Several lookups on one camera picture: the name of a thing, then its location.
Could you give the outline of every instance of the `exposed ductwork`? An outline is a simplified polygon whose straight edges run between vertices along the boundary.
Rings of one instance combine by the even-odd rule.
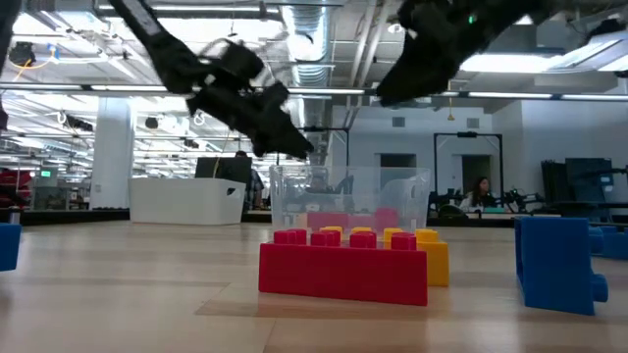
[[[330,42],[330,9],[317,6],[284,6],[284,21],[291,34],[288,39],[290,55],[296,61],[326,62]],[[329,84],[329,66],[296,66],[293,69],[294,84],[301,87],[325,87]],[[305,126],[328,126],[331,122],[331,101],[304,99],[302,114]],[[310,163],[325,162],[329,134],[308,133],[308,140],[316,150],[310,155]]]

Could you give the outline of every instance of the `ceiling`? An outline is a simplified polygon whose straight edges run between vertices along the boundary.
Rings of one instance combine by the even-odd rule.
[[[14,43],[28,41],[34,44],[36,63],[33,70],[22,70],[12,63],[7,64],[0,81],[31,83],[74,83],[74,84],[159,84],[159,78],[150,65],[143,46],[136,40],[123,21],[107,10],[107,3],[96,1],[95,8],[91,1],[84,0],[91,8],[58,8],[54,12],[22,13],[14,26]],[[196,1],[149,1],[155,6],[160,22],[174,36],[181,39],[195,53],[199,53],[216,39],[228,37],[230,40],[243,40],[246,45],[258,51],[268,63],[269,70],[264,78],[255,83],[262,84],[269,76],[283,81],[286,85],[298,84],[292,68],[303,66],[294,61],[299,48],[298,38],[288,36],[285,25],[277,18],[277,5],[293,5],[295,0],[267,0],[271,13],[269,20],[260,21],[251,18],[255,14],[258,1],[196,0]],[[313,3],[326,7],[330,16],[330,32],[327,42],[327,56],[319,67],[329,71],[328,86],[351,87],[361,85],[371,87],[380,81],[398,58],[402,50],[403,33],[396,30],[391,22],[398,2],[384,1],[302,1],[309,6]],[[377,3],[369,9],[370,4]],[[554,19],[539,27],[515,25],[508,30],[488,52],[504,53],[512,50],[523,52],[530,46],[551,48],[550,56],[560,56],[576,48],[583,39],[583,30],[591,29],[601,18],[590,15],[599,12],[617,12],[622,2],[614,1],[579,1],[579,18],[572,25]],[[182,11],[193,6],[203,6],[204,12]],[[366,46],[361,61],[361,69],[353,74],[356,52],[360,48],[362,34],[367,35]],[[374,45],[372,58],[370,47]],[[218,55],[221,45],[214,45],[206,54]],[[302,50],[307,52],[307,43]],[[601,73],[596,68],[561,71],[561,74],[505,74],[478,73],[461,71],[451,82],[453,90],[508,91],[508,92],[605,92],[616,84],[612,73]],[[55,164],[65,161],[69,179],[75,178],[77,170],[88,176],[91,167],[90,156],[93,153],[93,133],[76,132],[60,124],[65,112],[97,128],[98,97],[83,95],[52,95],[35,92],[7,91],[3,95],[3,105],[10,114],[9,130],[20,133],[48,134],[51,137],[4,138],[4,159],[0,165],[15,168],[17,165],[32,165],[36,168],[42,163],[54,160]],[[182,98],[176,97],[131,97],[131,102],[138,112],[137,136],[135,143],[135,174],[137,176],[188,177],[193,174],[195,158],[200,155],[213,155],[224,150],[233,153],[243,149],[250,151],[250,143],[229,133],[228,129],[210,116],[189,119]],[[345,104],[343,97],[334,97],[334,104]],[[291,111],[293,122],[297,126],[307,125],[299,114],[302,110],[302,98],[293,97],[286,109]],[[449,104],[448,99],[433,99],[432,107]],[[451,102],[456,107],[484,108],[491,113],[504,104],[503,100],[464,100]],[[160,127],[149,129],[145,126],[147,118],[158,118]],[[327,126],[333,124],[327,120]],[[189,148],[180,139],[158,139],[165,135],[187,136],[199,143],[199,148]],[[25,160],[24,154],[35,154],[38,158]],[[286,156],[279,156],[283,164],[296,164]],[[277,156],[267,156],[256,160],[256,167],[266,171],[276,163]]]

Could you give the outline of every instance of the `yellow lego brick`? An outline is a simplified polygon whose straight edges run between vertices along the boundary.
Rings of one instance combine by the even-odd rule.
[[[351,230],[351,234],[354,234],[359,231],[373,231],[370,227],[355,227]]]
[[[322,227],[321,228],[321,231],[325,231],[325,230],[337,230],[340,232],[340,239],[343,239],[342,232],[344,231],[344,229],[342,229],[342,227]]]
[[[403,232],[401,228],[386,228],[384,229],[384,242],[391,242],[393,240],[393,234]]]
[[[419,241],[422,241],[422,242],[439,241],[439,233],[431,229],[416,229],[414,231],[414,235],[416,235],[417,244],[419,243]]]
[[[428,254],[428,285],[449,286],[449,248],[443,241],[417,241],[417,249]]]

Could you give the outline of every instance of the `clear plastic box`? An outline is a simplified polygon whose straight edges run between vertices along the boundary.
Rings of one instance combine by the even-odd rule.
[[[428,169],[368,167],[271,167],[275,229],[425,227]]]

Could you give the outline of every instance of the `doorway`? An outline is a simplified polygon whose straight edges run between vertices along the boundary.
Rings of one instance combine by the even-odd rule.
[[[382,153],[380,157],[380,189],[392,180],[416,176],[416,155]]]
[[[491,180],[491,156],[462,156],[463,193],[473,191],[473,184],[479,177]]]

